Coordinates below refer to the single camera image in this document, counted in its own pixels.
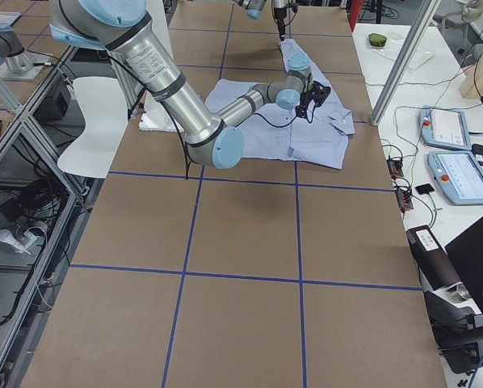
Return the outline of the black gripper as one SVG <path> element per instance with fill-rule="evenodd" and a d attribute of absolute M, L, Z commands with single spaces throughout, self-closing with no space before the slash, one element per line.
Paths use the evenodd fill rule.
<path fill-rule="evenodd" d="M 288 15 L 288 8 L 291 6 L 292 1 L 290 0 L 272 0 L 271 10 L 272 16 L 277 24 L 279 39 L 284 40 L 284 20 Z"/>
<path fill-rule="evenodd" d="M 297 118 L 306 118 L 308 123 L 313 123 L 313 112 L 322 106 L 331 93 L 331 87 L 325 86 L 318 81 L 313 81 L 308 90 L 300 95 L 300 102 L 295 107 Z"/>

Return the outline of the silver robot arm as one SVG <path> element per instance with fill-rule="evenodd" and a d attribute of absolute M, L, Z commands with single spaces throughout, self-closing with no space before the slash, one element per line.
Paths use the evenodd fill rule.
<path fill-rule="evenodd" d="M 196 164 L 236 166 L 244 151 L 238 125 L 264 105 L 275 103 L 304 118 L 311 103 L 320 107 L 330 94 L 313 79 L 308 56 L 296 52 L 282 82 L 258 83 L 212 113 L 156 37 L 144 1 L 51 1 L 49 6 L 54 39 L 123 56 L 138 82 L 180 124 L 184 152 Z"/>
<path fill-rule="evenodd" d="M 266 5 L 266 0 L 232 0 L 232 3 L 238 5 L 246 10 L 246 14 L 251 19 L 258 19 L 263 12 Z M 285 40 L 286 26 L 285 19 L 288 17 L 288 10 L 292 9 L 294 13 L 297 12 L 297 5 L 294 1 L 288 0 L 272 0 L 271 1 L 271 15 L 278 29 L 279 40 Z"/>

